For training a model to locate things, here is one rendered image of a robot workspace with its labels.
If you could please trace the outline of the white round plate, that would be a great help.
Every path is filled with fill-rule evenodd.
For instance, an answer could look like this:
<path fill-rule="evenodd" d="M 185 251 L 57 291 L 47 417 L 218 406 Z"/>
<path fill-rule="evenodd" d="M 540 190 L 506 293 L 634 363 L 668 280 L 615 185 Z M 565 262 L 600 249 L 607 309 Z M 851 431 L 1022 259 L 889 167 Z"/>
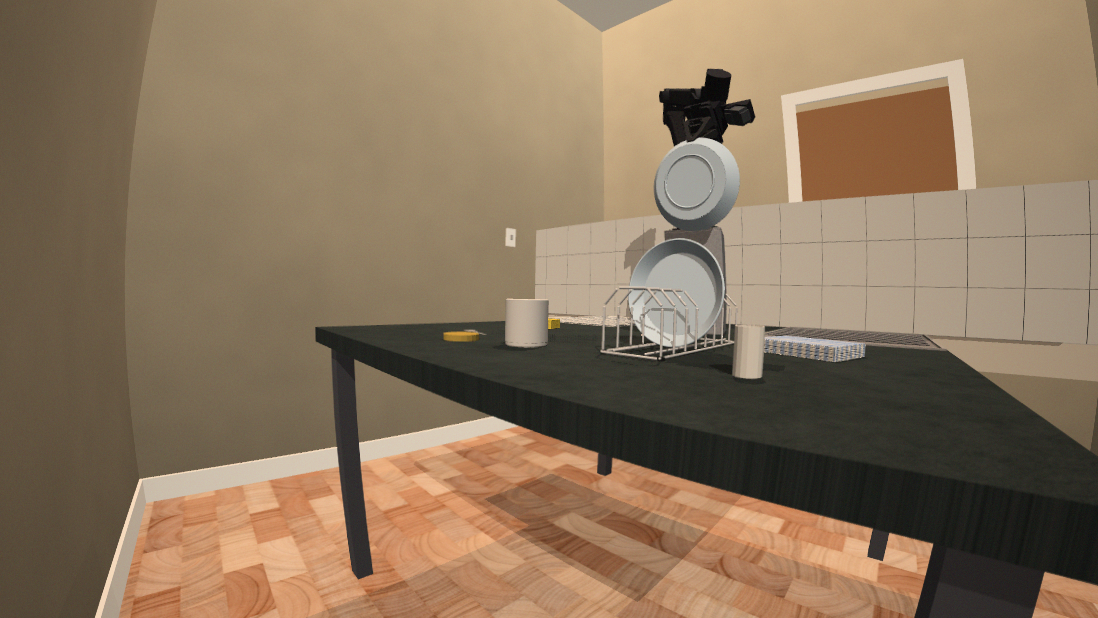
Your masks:
<path fill-rule="evenodd" d="M 656 204 L 682 231 L 705 231 L 733 207 L 740 187 L 738 165 L 721 143 L 683 141 L 666 153 L 654 180 Z"/>
<path fill-rule="evenodd" d="M 645 306 L 645 337 L 660 345 L 661 310 L 664 310 L 663 346 L 673 348 L 674 310 L 677 310 L 676 347 L 684 346 L 685 314 L 688 308 L 687 345 L 695 342 L 696 308 L 698 308 L 699 340 L 718 319 L 722 310 L 725 284 L 722 270 L 713 254 L 697 241 L 690 239 L 670 239 L 652 247 L 640 259 L 634 269 L 629 286 L 654 286 L 663 289 L 682 289 L 676 292 L 687 304 L 684 306 L 673 292 L 666 292 L 675 306 L 672 306 L 661 291 L 656 297 L 662 304 L 658 305 L 651 294 L 645 290 L 634 290 L 628 295 L 629 310 L 634 306 L 634 323 L 642 333 L 642 312 Z M 686 291 L 697 306 L 684 294 Z"/>

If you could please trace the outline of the beige tiled wall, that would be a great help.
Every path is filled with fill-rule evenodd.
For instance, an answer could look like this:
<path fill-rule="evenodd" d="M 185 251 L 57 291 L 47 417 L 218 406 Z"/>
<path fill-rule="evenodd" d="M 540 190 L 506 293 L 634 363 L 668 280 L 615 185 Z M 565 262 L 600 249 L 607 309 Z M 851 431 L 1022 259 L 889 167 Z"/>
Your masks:
<path fill-rule="evenodd" d="M 976 371 L 1098 381 L 1098 180 L 732 207 L 714 226 L 726 324 L 926 334 Z M 674 228 L 536 231 L 535 299 L 548 318 L 631 317 L 619 286 Z"/>

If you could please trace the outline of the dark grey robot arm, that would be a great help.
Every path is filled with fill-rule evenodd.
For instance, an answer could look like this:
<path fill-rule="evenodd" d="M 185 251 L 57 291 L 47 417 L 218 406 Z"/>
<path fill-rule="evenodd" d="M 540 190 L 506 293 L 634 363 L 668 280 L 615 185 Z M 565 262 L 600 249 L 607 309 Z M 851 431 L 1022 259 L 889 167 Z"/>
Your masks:
<path fill-rule="evenodd" d="M 705 80 L 706 89 L 705 86 L 691 88 L 691 90 L 665 88 L 664 91 L 659 92 L 659 101 L 663 103 L 663 124 L 670 130 L 674 147 L 679 143 L 687 141 L 683 125 L 685 121 L 683 117 L 686 116 L 684 111 L 682 111 L 685 106 L 709 101 L 721 135 L 727 130 L 728 124 L 744 126 L 748 123 L 752 123 L 755 119 L 751 99 L 725 104 L 725 99 L 728 99 L 729 94 L 731 74 L 722 69 L 707 70 Z M 708 97 L 709 100 L 705 97 Z"/>

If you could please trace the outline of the orange round disc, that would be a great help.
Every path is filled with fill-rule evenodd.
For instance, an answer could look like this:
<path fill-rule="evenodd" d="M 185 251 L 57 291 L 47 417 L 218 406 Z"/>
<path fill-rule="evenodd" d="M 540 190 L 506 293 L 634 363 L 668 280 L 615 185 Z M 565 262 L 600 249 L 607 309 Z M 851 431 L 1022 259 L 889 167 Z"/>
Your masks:
<path fill-rule="evenodd" d="M 477 341 L 479 340 L 479 333 L 474 332 L 450 332 L 452 334 L 444 333 L 444 340 L 446 341 Z"/>

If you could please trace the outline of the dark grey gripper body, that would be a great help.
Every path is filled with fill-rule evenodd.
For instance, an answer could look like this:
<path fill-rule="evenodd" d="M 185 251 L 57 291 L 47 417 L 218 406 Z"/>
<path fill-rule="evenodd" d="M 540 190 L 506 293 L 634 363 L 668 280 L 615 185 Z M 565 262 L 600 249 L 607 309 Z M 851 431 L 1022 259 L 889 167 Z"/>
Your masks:
<path fill-rule="evenodd" d="M 713 139 L 713 141 L 718 141 L 719 143 L 722 144 L 722 135 L 721 135 L 721 132 L 719 130 L 717 120 L 715 117 L 715 114 L 714 114 L 714 111 L 713 111 L 713 108 L 712 108 L 712 103 L 709 101 L 703 102 L 703 103 L 699 103 L 699 104 L 695 104 L 695 105 L 691 105 L 691 106 L 685 106 L 683 109 L 683 111 L 685 112 L 685 115 L 687 117 L 686 121 L 694 120 L 694 117 L 698 119 L 701 116 L 702 117 L 708 117 L 708 116 L 710 116 L 712 120 L 713 120 L 714 125 L 709 130 L 716 130 L 717 134 L 719 134 L 717 136 L 717 138 Z"/>

